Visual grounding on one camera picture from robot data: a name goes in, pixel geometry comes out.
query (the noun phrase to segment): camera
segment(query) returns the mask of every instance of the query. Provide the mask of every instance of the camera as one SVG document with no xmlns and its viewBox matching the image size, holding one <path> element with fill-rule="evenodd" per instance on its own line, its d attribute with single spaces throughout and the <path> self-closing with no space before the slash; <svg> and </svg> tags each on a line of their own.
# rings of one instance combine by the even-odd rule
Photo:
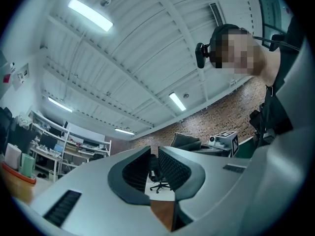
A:
<svg viewBox="0 0 315 236">
<path fill-rule="evenodd" d="M 203 43 L 198 43 L 195 50 L 197 66 L 199 68 L 204 68 L 206 63 L 206 58 L 209 57 L 208 46 Z"/>
</svg>

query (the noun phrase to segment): black strap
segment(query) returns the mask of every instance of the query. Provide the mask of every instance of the black strap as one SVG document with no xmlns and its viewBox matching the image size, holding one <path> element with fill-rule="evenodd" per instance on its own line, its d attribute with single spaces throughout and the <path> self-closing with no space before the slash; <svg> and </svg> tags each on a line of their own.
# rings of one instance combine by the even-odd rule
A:
<svg viewBox="0 0 315 236">
<path fill-rule="evenodd" d="M 271 97 L 273 97 L 274 96 L 274 87 L 273 86 L 269 87 L 269 86 L 266 85 L 266 88 L 267 88 L 268 91 L 270 91 Z"/>
</svg>

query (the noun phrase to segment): air vent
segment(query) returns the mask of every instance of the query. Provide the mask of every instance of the air vent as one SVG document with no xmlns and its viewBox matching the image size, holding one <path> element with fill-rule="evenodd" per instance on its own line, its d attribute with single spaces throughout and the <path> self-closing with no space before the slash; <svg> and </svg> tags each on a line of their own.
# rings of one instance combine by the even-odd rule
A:
<svg viewBox="0 0 315 236">
<path fill-rule="evenodd" d="M 60 227 L 80 198 L 81 193 L 68 190 L 54 206 L 44 215 L 44 218 Z"/>
<path fill-rule="evenodd" d="M 215 2 L 213 2 L 213 3 L 210 4 L 210 6 L 211 6 L 212 12 L 213 12 L 213 14 L 215 16 L 215 19 L 216 19 L 216 22 L 217 22 L 218 26 L 223 25 L 222 17 L 220 15 L 220 12 L 219 12 L 217 4 Z"/>
<path fill-rule="evenodd" d="M 243 173 L 244 170 L 246 169 L 245 167 L 242 167 L 242 166 L 230 165 L 230 164 L 225 165 L 223 168 L 225 170 L 233 171 L 233 172 L 237 172 L 237 173 Z"/>
</svg>

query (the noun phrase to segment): fluorescent light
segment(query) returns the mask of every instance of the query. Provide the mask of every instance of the fluorescent light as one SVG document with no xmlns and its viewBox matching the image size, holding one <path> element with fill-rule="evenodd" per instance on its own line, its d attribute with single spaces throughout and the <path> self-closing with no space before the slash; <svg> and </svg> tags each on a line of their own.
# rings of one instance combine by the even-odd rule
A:
<svg viewBox="0 0 315 236">
<path fill-rule="evenodd" d="M 108 19 L 104 18 L 101 14 L 86 6 L 84 3 L 79 2 L 78 0 L 71 0 L 68 4 L 68 7 L 79 12 L 81 15 L 85 16 L 87 19 L 90 19 L 93 23 L 97 24 L 105 31 L 113 26 L 113 23 Z"/>
<path fill-rule="evenodd" d="M 176 103 L 176 105 L 182 110 L 186 110 L 185 106 L 182 104 L 181 100 L 177 97 L 177 95 L 173 92 L 169 95 L 169 97 Z"/>
<path fill-rule="evenodd" d="M 126 134 L 129 134 L 129 135 L 134 135 L 134 133 L 132 132 L 128 132 L 128 131 L 125 131 L 125 130 L 121 130 L 121 129 L 118 129 L 118 128 L 115 128 L 116 131 L 119 131 L 119 132 L 123 132 L 123 133 L 126 133 Z"/>
<path fill-rule="evenodd" d="M 67 111 L 71 112 L 72 113 L 72 110 L 70 108 L 67 108 L 63 105 L 61 105 L 60 103 L 58 103 L 57 101 L 54 101 L 52 98 L 48 97 L 49 101 L 51 101 L 52 103 L 56 104 L 57 106 L 63 108 L 63 109 L 66 109 Z"/>
</svg>

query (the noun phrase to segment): black mesh panel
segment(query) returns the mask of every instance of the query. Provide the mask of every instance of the black mesh panel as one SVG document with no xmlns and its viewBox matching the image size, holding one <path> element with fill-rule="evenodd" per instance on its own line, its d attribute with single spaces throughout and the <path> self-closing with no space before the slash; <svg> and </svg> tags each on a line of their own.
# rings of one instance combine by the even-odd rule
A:
<svg viewBox="0 0 315 236">
<path fill-rule="evenodd" d="M 174 191 L 181 187 L 191 175 L 188 166 L 169 156 L 161 149 L 158 150 L 158 161 L 164 177 Z"/>
<path fill-rule="evenodd" d="M 129 163 L 123 169 L 123 178 L 127 184 L 144 193 L 149 173 L 150 150 Z"/>
</svg>

